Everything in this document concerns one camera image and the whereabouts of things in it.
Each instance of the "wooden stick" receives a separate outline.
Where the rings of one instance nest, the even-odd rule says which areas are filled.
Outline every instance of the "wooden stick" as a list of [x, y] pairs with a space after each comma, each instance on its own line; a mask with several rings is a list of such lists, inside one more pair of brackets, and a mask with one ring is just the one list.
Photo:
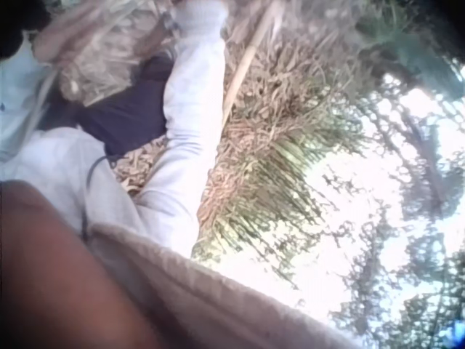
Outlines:
[[273, 23], [276, 14], [281, 11], [282, 6], [283, 3], [281, 0], [273, 0], [265, 10], [262, 19], [256, 27], [255, 33], [252, 36], [252, 39], [250, 40], [250, 43], [248, 44], [246, 51], [244, 52], [244, 55], [242, 56], [242, 59], [240, 60], [240, 63], [234, 72], [234, 76], [226, 93], [225, 101], [223, 102], [223, 128], [225, 127], [227, 118], [229, 117], [231, 108], [235, 102], [235, 98], [238, 95], [244, 78], [246, 77], [250, 64], [255, 57], [256, 51], [258, 50], [265, 34]]

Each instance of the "white sleeve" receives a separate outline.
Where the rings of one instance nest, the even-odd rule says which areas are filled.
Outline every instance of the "white sleeve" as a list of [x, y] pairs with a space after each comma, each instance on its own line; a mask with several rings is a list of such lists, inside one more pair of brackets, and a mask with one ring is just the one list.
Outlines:
[[164, 113], [168, 145], [136, 198], [143, 219], [163, 245], [190, 255], [198, 237], [197, 211], [222, 133], [225, 43], [197, 38], [178, 43], [167, 82]]

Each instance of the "dry grass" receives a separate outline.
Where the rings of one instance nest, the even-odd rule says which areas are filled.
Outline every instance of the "dry grass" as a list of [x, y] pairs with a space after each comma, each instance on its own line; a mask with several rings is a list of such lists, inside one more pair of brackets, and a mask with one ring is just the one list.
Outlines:
[[[334, 96], [355, 89], [358, 48], [352, 34], [360, 0], [290, 0], [260, 47], [239, 91], [219, 146], [217, 166], [199, 211], [208, 230], [245, 193], [257, 191], [254, 166], [273, 145], [296, 130], [321, 123]], [[269, 0], [229, 0], [227, 87], [247, 41]], [[131, 47], [156, 23], [170, 0], [118, 0], [108, 7], [108, 27], [69, 69], [62, 90], [91, 104], [129, 85], [138, 62]], [[116, 174], [130, 192], [144, 184], [162, 151], [154, 141], [119, 161]]]

